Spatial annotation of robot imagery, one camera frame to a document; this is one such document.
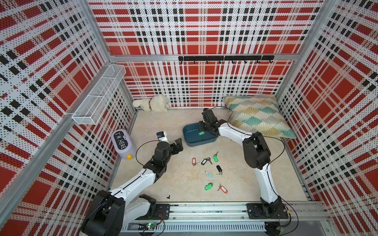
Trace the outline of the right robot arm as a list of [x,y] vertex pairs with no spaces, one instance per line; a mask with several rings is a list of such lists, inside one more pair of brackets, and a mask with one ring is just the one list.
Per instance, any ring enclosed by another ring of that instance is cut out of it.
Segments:
[[277,193],[271,174],[271,151],[264,136],[259,133],[247,134],[233,127],[225,120],[210,122],[200,121],[199,130],[216,136],[226,137],[243,148],[246,163],[254,169],[260,187],[262,214],[271,218],[282,208],[282,198]]

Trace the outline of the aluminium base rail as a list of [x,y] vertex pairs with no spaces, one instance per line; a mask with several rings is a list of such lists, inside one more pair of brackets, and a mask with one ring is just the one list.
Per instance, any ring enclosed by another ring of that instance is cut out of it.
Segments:
[[[320,202],[288,202],[267,218],[257,203],[248,202],[176,202],[169,203],[161,212],[163,220],[135,220],[124,226],[122,234],[166,236],[169,233],[265,233],[272,224],[284,236],[333,236],[329,214]],[[139,231],[139,223],[155,223],[154,230]]]

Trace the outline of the black key tag with key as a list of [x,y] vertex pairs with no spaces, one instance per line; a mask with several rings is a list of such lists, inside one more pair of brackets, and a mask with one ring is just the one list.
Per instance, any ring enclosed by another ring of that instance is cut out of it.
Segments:
[[218,175],[218,176],[222,176],[223,175],[223,171],[222,171],[222,168],[220,167],[220,165],[217,165],[216,166],[216,168],[217,168],[217,173],[216,173],[216,175]]

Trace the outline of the teal plastic storage box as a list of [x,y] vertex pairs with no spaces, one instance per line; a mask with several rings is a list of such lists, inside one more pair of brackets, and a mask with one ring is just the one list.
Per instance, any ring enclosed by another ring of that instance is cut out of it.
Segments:
[[183,127],[183,136],[189,147],[212,143],[218,138],[217,136],[207,132],[204,135],[199,136],[199,132],[199,123],[188,124]]

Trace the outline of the small circuit board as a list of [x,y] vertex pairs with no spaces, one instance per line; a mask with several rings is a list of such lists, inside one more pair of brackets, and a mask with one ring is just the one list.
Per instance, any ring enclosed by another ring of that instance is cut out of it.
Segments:
[[138,230],[139,231],[149,231],[154,230],[156,227],[155,223],[139,223],[138,224]]

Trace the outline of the light mint key tag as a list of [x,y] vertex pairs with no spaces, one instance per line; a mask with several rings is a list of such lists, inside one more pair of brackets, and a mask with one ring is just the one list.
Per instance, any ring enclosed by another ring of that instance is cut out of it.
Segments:
[[209,172],[207,172],[207,171],[205,171],[205,172],[202,172],[203,174],[205,174],[209,179],[214,179],[215,178],[215,176],[214,175],[212,175],[211,173],[209,173]]

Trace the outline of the red key tag with key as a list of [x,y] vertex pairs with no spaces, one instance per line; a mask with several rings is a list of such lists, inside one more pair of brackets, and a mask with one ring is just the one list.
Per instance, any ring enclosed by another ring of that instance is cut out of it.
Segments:
[[228,190],[221,184],[218,187],[218,191],[222,191],[224,194],[228,193]]

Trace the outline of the green key tag with key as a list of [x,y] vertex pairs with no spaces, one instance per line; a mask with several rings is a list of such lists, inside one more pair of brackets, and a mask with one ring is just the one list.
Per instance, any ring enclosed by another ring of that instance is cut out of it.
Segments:
[[218,159],[218,152],[216,152],[214,155],[213,155],[213,160],[218,163],[219,159]]

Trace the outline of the fan pattern cushion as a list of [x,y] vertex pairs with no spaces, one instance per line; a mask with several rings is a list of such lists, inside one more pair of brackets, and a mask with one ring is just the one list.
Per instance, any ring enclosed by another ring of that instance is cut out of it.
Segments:
[[296,139],[274,95],[226,96],[223,100],[230,109],[230,125],[249,134],[260,132],[264,136]]

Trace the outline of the black tag with white label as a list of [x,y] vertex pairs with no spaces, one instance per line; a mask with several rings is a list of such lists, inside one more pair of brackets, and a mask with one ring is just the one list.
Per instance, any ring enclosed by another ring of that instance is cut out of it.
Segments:
[[205,165],[207,162],[209,162],[210,164],[213,164],[212,161],[211,161],[211,158],[208,157],[208,158],[205,158],[205,159],[202,160],[201,165]]

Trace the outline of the black wall hook rail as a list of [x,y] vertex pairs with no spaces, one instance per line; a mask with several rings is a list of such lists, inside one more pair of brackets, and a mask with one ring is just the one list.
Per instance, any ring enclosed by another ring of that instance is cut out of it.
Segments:
[[223,61],[273,61],[273,55],[255,55],[255,56],[179,56],[180,62],[223,62]]

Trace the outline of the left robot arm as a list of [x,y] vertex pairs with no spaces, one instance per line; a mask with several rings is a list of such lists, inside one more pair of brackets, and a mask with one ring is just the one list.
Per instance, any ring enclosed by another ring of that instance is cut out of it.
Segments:
[[142,194],[166,172],[171,156],[183,151],[182,139],[169,144],[163,138],[157,141],[155,153],[141,171],[128,182],[109,192],[102,190],[80,227],[88,236],[117,236],[123,226],[140,217],[154,217],[156,199]]

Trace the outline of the white plush toy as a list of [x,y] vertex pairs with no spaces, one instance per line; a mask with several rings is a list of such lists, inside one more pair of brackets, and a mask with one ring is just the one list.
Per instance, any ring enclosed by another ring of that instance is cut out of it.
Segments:
[[158,94],[151,99],[137,99],[134,100],[132,103],[133,107],[140,108],[145,112],[167,112],[170,108],[170,101],[169,99],[162,95]]

